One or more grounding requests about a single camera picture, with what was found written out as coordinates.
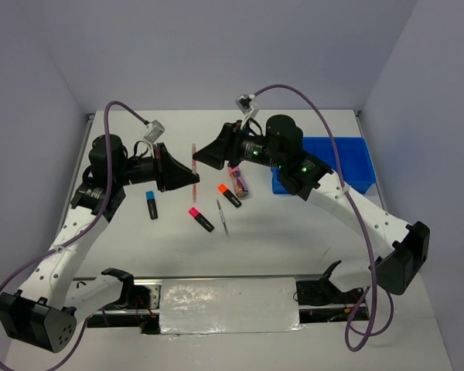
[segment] orange highlighter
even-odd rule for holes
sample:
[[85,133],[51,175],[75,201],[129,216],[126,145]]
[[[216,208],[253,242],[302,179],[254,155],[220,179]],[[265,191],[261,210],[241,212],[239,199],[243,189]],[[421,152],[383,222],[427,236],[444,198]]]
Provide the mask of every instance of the orange highlighter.
[[232,205],[234,205],[235,207],[241,207],[242,206],[242,202],[239,201],[239,199],[227,188],[226,185],[220,184],[218,186],[218,190],[220,191],[220,193],[222,195],[225,196],[226,199],[228,199],[230,201],[230,203]]

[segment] silver pen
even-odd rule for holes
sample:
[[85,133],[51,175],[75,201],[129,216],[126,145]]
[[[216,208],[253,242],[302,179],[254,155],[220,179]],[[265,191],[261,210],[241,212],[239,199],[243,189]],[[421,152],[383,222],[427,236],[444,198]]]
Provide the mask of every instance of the silver pen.
[[222,206],[220,205],[220,201],[218,200],[217,200],[217,206],[218,206],[218,213],[220,213],[220,219],[222,219],[223,228],[225,229],[225,233],[229,235],[227,224],[225,223],[225,216],[223,215]]

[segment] blue plastic container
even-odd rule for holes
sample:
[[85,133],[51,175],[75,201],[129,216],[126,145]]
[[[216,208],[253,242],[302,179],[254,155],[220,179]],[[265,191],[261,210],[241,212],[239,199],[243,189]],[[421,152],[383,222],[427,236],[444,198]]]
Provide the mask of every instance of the blue plastic container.
[[[362,138],[335,138],[335,142],[339,149],[344,180],[359,193],[365,193],[377,181],[366,142]],[[302,147],[336,170],[335,155],[330,138],[304,137]],[[273,168],[271,171],[273,173],[271,180],[273,193],[276,195],[288,194],[277,180],[278,170]]]

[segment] tabletop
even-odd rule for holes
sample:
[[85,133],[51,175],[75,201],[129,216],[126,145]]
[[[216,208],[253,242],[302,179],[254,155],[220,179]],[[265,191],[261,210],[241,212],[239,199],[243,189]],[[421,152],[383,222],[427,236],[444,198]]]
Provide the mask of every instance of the tabletop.
[[[224,122],[241,119],[239,111],[139,113],[165,125],[166,132],[160,140],[172,156],[188,166],[193,142],[202,148],[218,135]],[[256,118],[263,123],[280,113],[293,117],[307,136],[326,135],[311,111],[260,111]],[[352,111],[323,114],[335,136],[361,136]],[[124,111],[110,113],[110,125],[112,134],[119,135],[129,150],[144,131]],[[88,165],[90,143],[101,134],[102,113],[97,112],[81,169]],[[156,192],[158,220],[150,220],[145,202],[145,191],[155,191],[155,185],[126,187],[125,201],[90,250],[77,276],[94,277],[111,266],[130,271],[136,277],[295,276],[322,273],[338,259],[365,257],[362,239],[330,214],[297,197],[273,195],[268,168],[250,163],[241,168],[251,196],[240,209],[225,199],[221,202],[229,237],[220,229],[215,201],[220,199],[217,185],[230,183],[228,174],[198,164],[201,182],[197,203],[193,204],[190,187]],[[75,185],[79,184],[77,175]],[[366,197],[381,205],[375,186]],[[215,224],[213,233],[206,232],[187,215],[191,206]],[[385,323],[389,311],[383,292],[378,299],[375,328]],[[89,328],[80,348],[62,369],[452,370],[421,276],[418,274],[406,293],[394,299],[392,326],[358,353],[345,346],[343,322],[312,323],[290,332],[179,336],[140,335],[136,328]],[[357,328],[364,325],[355,324]],[[67,350],[54,355],[12,341],[7,363],[24,371],[45,369],[66,353]]]

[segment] wall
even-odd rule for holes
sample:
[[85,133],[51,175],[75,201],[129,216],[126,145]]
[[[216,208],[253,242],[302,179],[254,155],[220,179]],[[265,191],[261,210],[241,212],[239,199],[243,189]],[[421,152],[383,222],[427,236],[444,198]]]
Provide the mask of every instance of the wall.
[[[53,240],[86,127],[37,40],[0,0],[0,281]],[[0,356],[8,343],[0,329]]]
[[424,279],[464,370],[464,0],[420,0],[363,109],[391,210],[432,229]]
[[[235,108],[290,83],[361,108],[416,0],[20,0],[84,111]],[[288,92],[268,107],[304,107]]]

